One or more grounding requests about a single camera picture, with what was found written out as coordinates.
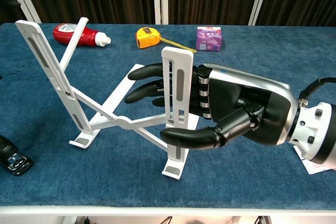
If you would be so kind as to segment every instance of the blue carpet surface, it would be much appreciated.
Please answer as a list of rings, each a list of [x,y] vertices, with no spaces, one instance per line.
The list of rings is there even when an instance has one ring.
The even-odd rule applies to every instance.
[[[60,60],[56,24],[41,24]],[[141,25],[94,25],[112,44],[79,47],[66,70],[70,83],[103,103],[136,63],[161,61],[165,43],[138,49]],[[194,25],[152,26],[164,38],[195,47]],[[218,63],[290,84],[298,97],[316,78],[335,77],[336,28],[222,26],[220,52],[199,51],[195,65]],[[102,130],[88,149],[70,145],[79,131],[14,24],[0,26],[0,134],[34,160],[21,177],[0,169],[0,205],[205,207],[336,210],[336,172],[309,175],[293,147],[244,137],[215,150],[189,152],[180,180],[161,175],[166,153],[134,131]],[[133,88],[144,84],[136,82]],[[311,97],[335,103],[336,86]],[[94,111],[84,106],[91,118]],[[138,119],[164,113],[146,98],[115,111]],[[200,120],[198,127],[213,125]],[[164,126],[149,130],[159,135]]]

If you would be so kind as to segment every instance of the white paper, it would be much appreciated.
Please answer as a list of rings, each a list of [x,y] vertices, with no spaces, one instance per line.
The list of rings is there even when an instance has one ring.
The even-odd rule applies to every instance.
[[[320,173],[320,172],[323,172],[325,170],[330,170],[331,169],[329,167],[313,163],[312,161],[309,161],[309,160],[305,159],[304,157],[302,157],[301,152],[300,152],[300,150],[297,146],[294,146],[294,149],[295,149],[296,153],[299,155],[303,165],[305,166],[305,168],[306,168],[306,170],[309,174]]]

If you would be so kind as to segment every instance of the small cardboard box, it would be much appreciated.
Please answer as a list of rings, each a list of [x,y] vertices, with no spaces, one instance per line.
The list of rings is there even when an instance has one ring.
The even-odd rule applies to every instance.
[[[222,44],[220,27],[198,26],[196,50],[219,51]]]

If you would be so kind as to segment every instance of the yellow tape measure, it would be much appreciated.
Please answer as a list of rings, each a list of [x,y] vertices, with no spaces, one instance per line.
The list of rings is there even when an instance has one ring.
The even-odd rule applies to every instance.
[[[151,47],[151,46],[155,46],[158,43],[160,43],[160,41],[169,43],[171,45],[174,45],[176,47],[180,47],[186,50],[190,50],[193,53],[196,53],[197,51],[195,49],[189,48],[189,47],[185,47],[182,46],[178,43],[175,43],[173,41],[164,39],[161,37],[160,33],[158,32],[158,30],[154,29],[154,28],[150,28],[150,27],[143,27],[140,28],[135,35],[136,38],[136,43],[138,44],[139,48],[146,48],[146,47]]]

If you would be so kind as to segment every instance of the white laptop stand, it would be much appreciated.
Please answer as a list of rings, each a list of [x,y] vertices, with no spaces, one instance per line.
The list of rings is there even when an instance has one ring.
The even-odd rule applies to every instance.
[[[131,120],[125,116],[117,116],[113,114],[114,110],[135,81],[131,81],[125,76],[104,104],[101,105],[71,86],[64,73],[87,22],[87,18],[83,17],[80,19],[60,62],[58,62],[50,44],[37,23],[24,20],[16,22],[17,28],[34,53],[77,128],[81,131],[78,137],[69,143],[81,148],[87,148],[103,128],[119,126],[125,130],[134,130],[167,152],[168,160],[162,174],[179,179],[186,162],[188,149],[167,145],[158,137],[148,132],[145,127],[165,124],[166,127],[188,128],[191,130],[196,128],[199,117],[189,114],[193,53],[189,50],[173,47],[165,47],[162,50],[165,114],[137,120]],[[130,72],[140,67],[142,65],[136,64]],[[170,107],[170,77],[173,92],[172,107]],[[79,101],[96,111],[96,114],[90,121],[87,119]]]

